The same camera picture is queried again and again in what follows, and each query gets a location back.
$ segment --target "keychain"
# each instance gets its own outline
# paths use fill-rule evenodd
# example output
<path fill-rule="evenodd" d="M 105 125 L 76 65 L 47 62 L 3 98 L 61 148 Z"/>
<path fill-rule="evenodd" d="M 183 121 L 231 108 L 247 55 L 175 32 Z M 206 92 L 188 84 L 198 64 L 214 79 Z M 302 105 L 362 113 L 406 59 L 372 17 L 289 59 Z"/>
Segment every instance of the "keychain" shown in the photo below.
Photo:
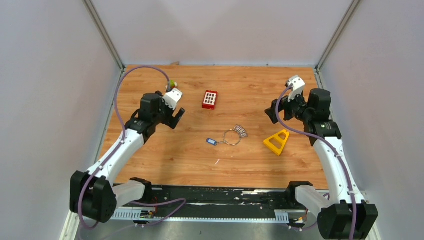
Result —
<path fill-rule="evenodd" d="M 229 142 L 225 139 L 226 134 L 227 134 L 228 132 L 231 132 L 231 131 L 236 132 L 236 133 L 238 134 L 238 142 L 236 142 L 236 143 L 234 143 L 234 144 L 229 143 Z M 229 129 L 229 130 L 226 130 L 226 131 L 224 132 L 224 134 L 222 135 L 223 141 L 215 141 L 215 140 L 213 140 L 212 138 L 208 138 L 208 139 L 206 139 L 206 142 L 207 142 L 208 144 L 212 144 L 212 145 L 214 145 L 214 146 L 216 146 L 216 145 L 218 145 L 218 144 L 227 144 L 227 145 L 230 145 L 230 146 L 235 146 L 235 145 L 237 145 L 237 144 L 239 144 L 239 143 L 240 143 L 240 141 L 242 140 L 242 138 L 246 138 L 247 136 L 248 136 L 248 133 L 246 132 L 246 130 L 245 130 L 242 126 L 240 126 L 240 125 L 235 125 L 235 127 L 234 127 L 233 129 Z"/>

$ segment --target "robotic arm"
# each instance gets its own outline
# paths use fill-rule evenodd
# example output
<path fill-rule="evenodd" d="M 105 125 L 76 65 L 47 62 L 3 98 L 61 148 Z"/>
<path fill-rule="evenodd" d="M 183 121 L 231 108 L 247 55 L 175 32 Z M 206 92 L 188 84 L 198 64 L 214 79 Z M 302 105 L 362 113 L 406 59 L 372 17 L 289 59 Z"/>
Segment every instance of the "robotic arm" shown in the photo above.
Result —
<path fill-rule="evenodd" d="M 368 204 L 359 191 L 343 149 L 342 135 L 337 123 L 330 120 L 330 92 L 324 89 L 312 89 L 308 102 L 303 97 L 305 82 L 299 77 L 291 77 L 286 87 L 291 86 L 291 93 L 281 99 L 272 101 L 271 107 L 265 110 L 273 124 L 279 122 L 276 115 L 284 111 L 284 121 L 296 118 L 303 122 L 304 133 L 309 137 L 310 145 L 315 149 L 324 169 L 328 183 L 330 200 L 319 194 L 310 182 L 291 182 L 287 188 L 289 199 L 294 205 L 304 205 L 317 217 L 319 232 L 324 239 L 348 239 L 353 224 L 352 196 L 356 202 L 356 226 L 354 239 L 365 239 L 372 229 L 378 211 L 375 204 Z M 335 155 L 332 149 L 321 139 L 329 142 L 338 152 Z"/>
<path fill-rule="evenodd" d="M 125 124 L 125 139 L 121 133 L 115 144 L 107 153 L 86 172 L 76 171 L 70 179 L 70 210 L 78 212 L 78 201 L 84 184 L 97 168 L 100 171 L 90 182 L 82 199 L 82 215 L 90 219 L 106 223 L 114 214 L 115 209 L 132 201 L 150 201 L 152 199 L 152 183 L 131 178 L 129 182 L 113 186 L 115 180 L 133 154 L 142 148 L 156 132 L 156 126 L 164 124 L 175 129 L 181 117 L 186 112 L 183 108 L 174 117 L 177 103 L 183 93 L 177 88 L 165 95 L 157 91 L 146 93 L 140 101 L 140 109 L 136 110 Z M 107 164 L 103 161 L 113 153 Z"/>

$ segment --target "cable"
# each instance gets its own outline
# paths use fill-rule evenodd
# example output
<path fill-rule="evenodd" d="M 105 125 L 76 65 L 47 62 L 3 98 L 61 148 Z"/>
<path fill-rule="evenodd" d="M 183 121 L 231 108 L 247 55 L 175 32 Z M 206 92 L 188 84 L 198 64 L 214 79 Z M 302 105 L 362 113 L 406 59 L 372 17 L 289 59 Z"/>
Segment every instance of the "cable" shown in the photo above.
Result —
<path fill-rule="evenodd" d="M 285 127 L 286 129 L 288 129 L 288 130 L 290 130 L 290 131 L 292 131 L 292 132 L 294 132 L 294 133 L 297 133 L 297 134 L 302 134 L 302 135 L 305 135 L 305 136 L 308 136 L 308 137 L 312 137 L 312 138 L 316 138 L 316 139 L 318 139 L 318 140 L 321 140 L 321 141 L 323 141 L 332 151 L 333 151 L 333 153 L 334 153 L 334 156 L 335 157 L 337 157 L 337 159 L 338 159 L 338 161 L 340 162 L 340 165 L 341 165 L 341 167 L 343 168 L 343 172 L 344 172 L 344 175 L 346 176 L 346 181 L 347 181 L 347 188 L 349 189 L 349 191 L 351 192 L 350 193 L 350 198 L 351 198 L 351 200 L 352 200 L 352 208 L 353 208 L 353 216 L 352 216 L 352 225 L 351 225 L 351 228 L 350 228 L 350 234 L 349 234 L 349 240 L 353 240 L 354 239 L 354 234 L 355 234 L 355 227 L 356 227 L 356 224 L 357 224 L 357 202 L 356 202 L 356 199 L 355 199 L 355 194 L 352 192 L 353 190 L 354 190 L 354 188 L 353 188 L 353 186 L 352 186 L 352 181 L 351 181 L 351 177 L 350 177 L 350 175 L 349 175 L 349 172 L 348 172 L 348 169 L 347 169 L 347 167 L 346 167 L 346 165 L 345 165 L 345 163 L 343 162 L 343 159 L 342 159 L 342 157 L 340 156 L 340 154 L 337 152 L 337 149 L 333 146 L 333 145 L 331 145 L 331 143 L 329 143 L 327 140 L 325 140 L 323 137 L 320 137 L 320 136 L 318 136 L 318 135 L 315 135 L 315 134 L 312 134 L 312 133 L 308 133 L 308 132 L 304 132 L 304 131 L 299 131 L 299 130 L 296 130 L 296 129 L 294 129 L 294 128 L 291 128 L 291 127 L 289 127 L 289 126 L 287 126 L 282 120 L 281 120 L 281 118 L 280 118 L 280 115 L 279 115 L 279 112 L 278 112 L 278 110 L 279 110 L 279 106 L 280 106 L 280 103 L 281 103 L 281 99 L 283 98 L 283 96 L 284 96 L 284 94 L 286 94 L 287 93 L 287 91 L 289 90 L 289 89 L 291 89 L 293 87 L 293 84 L 290 84 L 286 89 L 284 89 L 284 91 L 282 91 L 282 93 L 281 93 L 281 95 L 279 96 L 279 98 L 278 98 L 278 100 L 277 100 L 277 103 L 276 103 L 276 107 L 275 107 L 275 115 L 276 115 L 276 117 L 277 117 L 277 119 L 278 119 L 278 121 L 279 121 L 279 123 L 283 126 L 283 127 Z"/>
<path fill-rule="evenodd" d="M 118 151 L 118 149 L 121 147 L 121 145 L 122 144 L 124 144 L 125 143 L 125 135 L 126 135 L 126 129 L 125 129 L 125 124 L 124 124 L 124 120 L 122 119 L 122 117 L 121 117 L 121 114 L 120 114 L 120 112 L 119 112 L 119 110 L 118 110 L 118 92 L 119 92 L 119 89 L 120 89 L 120 86 L 121 86 L 121 84 L 122 84 L 122 82 L 124 81 L 124 79 L 125 79 L 125 77 L 127 77 L 128 76 L 128 74 L 130 74 L 131 72 L 133 72 L 133 71 L 135 71 L 135 70 L 137 70 L 137 69 L 142 69 L 142 68 L 147 68 L 147 69 L 154 69 L 154 70 L 157 70 L 157 71 L 159 71 L 159 72 L 161 72 L 164 76 L 165 76 L 165 78 L 166 78 L 166 81 L 167 81 L 167 88 L 166 88 L 166 91 L 167 92 L 169 92 L 169 91 L 171 91 L 171 81 L 170 81 L 170 78 L 168 77 L 168 75 L 163 71 L 163 70 L 161 70 L 160 68 L 157 68 L 157 67 L 155 67 L 155 66 L 149 66 L 149 65 L 140 65 L 140 66 L 136 66 L 135 68 L 133 68 L 133 69 L 131 69 L 131 70 L 129 70 L 129 71 L 127 71 L 120 79 L 119 79 L 119 82 L 118 82 L 118 85 L 116 86 L 116 89 L 115 89 L 115 94 L 114 94 L 114 96 L 113 96 L 113 105 L 114 105 L 114 108 L 115 108 L 115 112 L 116 112 L 116 116 L 118 117 L 118 120 L 119 120 L 119 123 L 120 123 L 120 125 L 121 125 L 121 128 L 122 128 L 122 141 L 120 141 L 119 143 L 118 143 L 118 145 L 116 145 L 116 147 L 112 150 L 112 152 L 104 159 L 104 161 L 100 164 L 100 166 L 98 167 L 98 168 L 96 168 L 95 169 L 95 171 L 90 175 L 90 177 L 88 178 L 88 180 L 85 182 L 85 184 L 84 184 L 84 186 L 82 187 L 82 190 L 81 190 L 81 193 L 79 194 L 79 199 L 78 199 L 78 217 L 79 217 L 79 221 L 80 221 L 80 223 L 81 223 L 81 225 L 85 228 L 85 229 L 94 229 L 98 224 L 99 224 L 99 222 L 98 221 L 96 221 L 96 223 L 93 225 L 93 226 L 89 226 L 89 225 L 87 225 L 86 224 L 86 222 L 84 221 L 84 218 L 83 218 L 83 199 L 84 199 L 84 194 L 86 193 L 86 191 L 87 191 L 87 188 L 88 188 L 88 186 L 89 186 L 89 184 L 90 184 L 90 182 L 93 180 L 93 178 L 94 178 L 94 176 L 97 174 L 97 173 L 99 173 L 99 171 L 101 170 L 101 168 L 104 166 L 104 165 L 106 165 L 106 163 L 108 163 L 108 161 L 109 161 L 109 159 L 111 159 L 112 158 L 112 156 Z"/>
<path fill-rule="evenodd" d="M 180 210 L 180 209 L 184 206 L 184 204 L 186 204 L 187 200 L 186 200 L 185 198 L 178 198 L 178 199 L 175 199 L 175 200 L 172 200 L 172 201 L 166 201 L 166 202 L 154 203 L 154 204 L 146 204 L 146 203 L 141 203 L 141 202 L 133 201 L 133 202 L 131 202 L 131 204 L 140 205 L 140 206 L 145 206 L 145 207 L 157 207 L 157 206 L 164 206 L 164 205 L 168 205 L 168 204 L 174 204 L 174 203 L 176 203 L 176 202 L 180 202 L 180 201 L 182 201 L 182 203 L 181 203 L 181 204 L 180 204 L 177 208 L 175 208 L 175 210 L 174 210 L 174 211 L 172 211 L 170 214 L 168 214 L 167 216 L 165 216 L 165 217 L 164 217 L 164 218 L 162 218 L 161 220 L 156 221 L 156 222 L 153 222 L 153 223 L 149 223 L 149 224 L 142 224 L 142 225 L 141 225 L 141 228 L 145 228 L 145 227 L 151 227 L 151 226 L 154 226 L 154 225 L 160 224 L 160 223 L 162 223 L 163 221 L 167 220 L 167 219 L 168 219 L 168 218 L 170 218 L 173 214 L 175 214 L 178 210 Z M 105 236 L 105 237 L 101 238 L 100 240 L 108 239 L 108 238 L 110 238 L 110 237 L 112 237 L 112 236 L 114 236 L 114 235 L 116 235 L 116 234 L 118 234 L 118 233 L 120 233 L 120 232 L 122 232 L 122 231 L 124 231 L 124 230 L 130 229 L 130 228 L 134 228 L 134 227 L 136 228 L 138 225 L 139 225 L 139 224 L 136 224 L 136 225 L 133 225 L 133 224 L 132 224 L 132 225 L 129 225 L 129 226 L 125 226 L 125 227 L 123 227 L 123 228 L 121 228 L 121 229 L 118 229 L 118 230 L 116 230 L 115 232 L 112 232 L 111 234 L 109 234 L 109 235 L 107 235 L 107 236 Z M 81 237 L 81 229 L 82 229 L 82 227 L 80 227 L 80 229 L 78 230 L 78 237 L 79 237 L 79 240 L 83 240 L 83 238 Z"/>

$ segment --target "metal ring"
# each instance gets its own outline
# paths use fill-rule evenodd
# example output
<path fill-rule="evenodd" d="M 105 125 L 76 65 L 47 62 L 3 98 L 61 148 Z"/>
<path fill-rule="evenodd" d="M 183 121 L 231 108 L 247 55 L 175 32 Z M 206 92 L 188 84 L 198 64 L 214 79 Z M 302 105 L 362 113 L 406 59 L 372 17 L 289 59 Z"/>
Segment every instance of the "metal ring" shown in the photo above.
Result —
<path fill-rule="evenodd" d="M 231 143 L 229 143 L 229 142 L 225 139 L 226 134 L 227 134 L 228 132 L 231 132 L 231 131 L 236 132 L 236 133 L 238 134 L 238 142 L 236 142 L 235 144 L 231 144 Z M 237 132 L 237 131 L 236 131 L 236 130 L 234 130 L 234 129 L 229 129 L 229 130 L 226 130 L 226 131 L 224 132 L 224 134 L 223 134 L 222 138 L 224 139 L 224 143 L 225 143 L 225 144 L 230 145 L 230 146 L 235 146 L 235 145 L 239 144 L 239 143 L 240 143 L 240 141 L 242 140 L 242 135 L 240 135 L 240 133 L 239 133 L 239 132 Z"/>

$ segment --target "wooden tabletop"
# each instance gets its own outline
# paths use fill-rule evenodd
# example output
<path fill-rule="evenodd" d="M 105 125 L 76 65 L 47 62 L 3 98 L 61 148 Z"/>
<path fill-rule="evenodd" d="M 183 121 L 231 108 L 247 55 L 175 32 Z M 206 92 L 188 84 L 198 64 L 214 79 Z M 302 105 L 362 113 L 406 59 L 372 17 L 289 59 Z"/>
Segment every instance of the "wooden tabletop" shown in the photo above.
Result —
<path fill-rule="evenodd" d="M 178 83 L 183 97 L 177 111 L 184 108 L 186 112 L 175 130 L 163 124 L 157 126 L 156 133 L 123 168 L 117 183 L 138 177 L 155 185 L 285 188 L 290 181 L 309 181 L 317 189 L 328 188 L 321 162 L 306 136 L 291 133 L 280 156 L 263 143 L 283 129 L 279 123 L 272 124 L 264 110 L 285 89 L 286 80 L 294 75 L 305 81 L 307 98 L 309 91 L 317 87 L 312 68 L 159 67 Z M 118 96 L 124 121 L 140 107 L 143 94 L 165 93 L 165 89 L 164 76 L 153 69 L 143 68 L 130 73 Z M 202 108 L 206 90 L 218 92 L 215 110 Z M 206 143 L 207 138 L 221 141 L 223 132 L 236 124 L 248 133 L 238 145 Z M 296 119 L 287 124 L 303 130 L 303 124 Z M 120 133 L 114 113 L 101 155 Z M 238 139 L 230 133 L 228 138 Z"/>

